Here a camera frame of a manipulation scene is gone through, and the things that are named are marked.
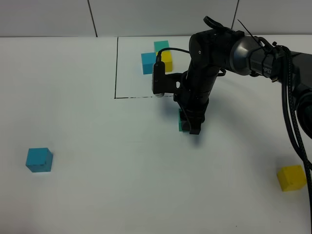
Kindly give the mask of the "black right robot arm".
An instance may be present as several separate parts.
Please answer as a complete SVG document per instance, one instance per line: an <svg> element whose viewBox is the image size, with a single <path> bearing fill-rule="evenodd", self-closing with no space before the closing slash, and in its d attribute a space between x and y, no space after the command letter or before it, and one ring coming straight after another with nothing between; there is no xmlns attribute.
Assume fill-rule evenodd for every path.
<svg viewBox="0 0 312 234"><path fill-rule="evenodd" d="M179 129L200 133L215 80L226 72L263 76L284 86L284 107L294 105L295 116L307 135L312 134L312 57L270 44L242 31L213 29L191 36L189 68L166 75L163 52L156 57L153 93L172 93L179 106Z"/></svg>

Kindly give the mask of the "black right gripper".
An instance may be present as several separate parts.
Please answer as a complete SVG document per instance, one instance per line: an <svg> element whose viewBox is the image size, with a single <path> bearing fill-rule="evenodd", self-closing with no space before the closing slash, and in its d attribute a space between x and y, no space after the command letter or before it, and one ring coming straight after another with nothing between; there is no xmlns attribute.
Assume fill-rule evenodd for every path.
<svg viewBox="0 0 312 234"><path fill-rule="evenodd" d="M208 72L184 72L165 75L165 79L180 82L179 88L167 93L174 94L174 101L187 113L187 123L191 135L199 135L201 122L205 121L205 112L209 103L210 75Z"/></svg>

